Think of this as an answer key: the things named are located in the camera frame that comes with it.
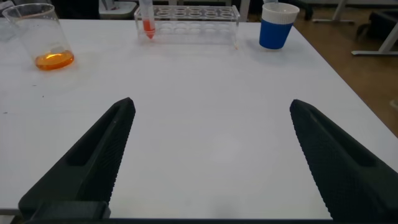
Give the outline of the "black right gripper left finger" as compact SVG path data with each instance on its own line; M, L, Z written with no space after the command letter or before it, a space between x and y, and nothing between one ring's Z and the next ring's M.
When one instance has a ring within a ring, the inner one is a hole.
M130 98L113 104L20 199L21 215L49 200L109 203L135 113Z

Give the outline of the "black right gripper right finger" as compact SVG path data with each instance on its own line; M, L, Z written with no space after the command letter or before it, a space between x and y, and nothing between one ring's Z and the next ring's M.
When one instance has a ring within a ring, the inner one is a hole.
M395 170L316 107L294 100L290 115L312 177L334 221L397 221Z

